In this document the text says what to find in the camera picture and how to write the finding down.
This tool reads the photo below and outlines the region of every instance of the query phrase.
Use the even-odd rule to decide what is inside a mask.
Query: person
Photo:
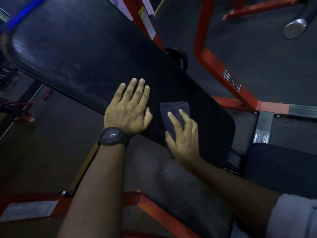
[[[105,111],[104,127],[120,128],[132,137],[144,131],[153,116],[146,107],[150,87],[133,78],[121,84]],[[176,142],[166,142],[176,161],[213,189],[257,237],[317,237],[317,202],[253,184],[205,162],[199,156],[198,125],[184,111],[184,130],[172,113]],[[125,146],[101,145],[83,177],[58,238],[120,237]]]

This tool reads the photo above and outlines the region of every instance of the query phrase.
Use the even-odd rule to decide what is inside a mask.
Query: watch face
[[[102,139],[107,140],[107,141],[115,140],[117,138],[119,132],[120,132],[119,130],[108,130],[102,136]]]

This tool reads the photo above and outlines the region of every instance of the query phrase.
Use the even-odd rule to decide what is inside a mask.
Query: blue strip
[[[9,30],[14,29],[21,21],[22,19],[29,14],[31,11],[33,11],[33,9],[35,9],[36,7],[38,7],[40,4],[42,4],[42,2],[44,2],[45,0],[33,0],[31,1],[29,4],[26,5],[26,7],[19,12],[19,14],[16,17],[11,18],[8,22],[7,22],[7,28]]]

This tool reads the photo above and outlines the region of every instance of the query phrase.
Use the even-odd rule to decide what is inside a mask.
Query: person's right forearm
[[[272,209],[281,193],[253,184],[203,159],[187,170],[212,188],[258,237],[264,237]]]

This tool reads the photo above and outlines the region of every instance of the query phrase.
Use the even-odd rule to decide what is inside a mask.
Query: finger
[[[196,135],[198,134],[198,124],[194,120],[192,120],[192,123],[193,123],[192,134]]]
[[[184,136],[182,125],[177,120],[177,118],[172,114],[172,112],[168,112],[167,115],[170,118],[170,120],[171,120],[171,122],[172,122],[172,124],[174,126],[174,130],[175,130],[175,134],[176,134],[176,140],[179,139],[179,138],[182,138]]]
[[[147,107],[145,111],[145,115],[144,115],[144,122],[143,122],[144,129],[146,129],[149,126],[152,119],[153,119],[153,115],[151,114],[149,107]]]
[[[141,78],[139,80],[138,87],[137,87],[136,91],[133,94],[131,102],[133,102],[135,104],[138,104],[140,102],[140,99],[141,99],[142,94],[143,94],[144,83],[145,83],[145,80],[143,78]]]
[[[185,130],[184,130],[184,132],[186,134],[190,134],[192,132],[192,127],[193,127],[193,122],[192,122],[191,118],[182,109],[179,110],[179,113],[180,113],[180,115],[183,117],[183,119],[185,121]]]
[[[117,89],[116,93],[113,96],[111,104],[117,104],[120,102],[124,89],[125,89],[125,83],[120,84],[119,88]]]
[[[176,149],[176,144],[175,144],[172,136],[167,131],[165,132],[165,141],[166,141],[166,144],[170,148],[171,151]]]
[[[131,82],[129,83],[129,86],[126,88],[126,91],[124,92],[124,95],[123,95],[120,102],[128,103],[131,100],[132,95],[133,95],[133,90],[134,90],[134,87],[135,87],[135,84],[137,83],[137,81],[138,80],[136,78],[133,78],[131,80]]]
[[[149,95],[150,95],[150,87],[148,85],[145,86],[143,95],[141,97],[141,100],[139,102],[140,107],[145,110],[145,107],[147,105],[147,101],[149,100]]]

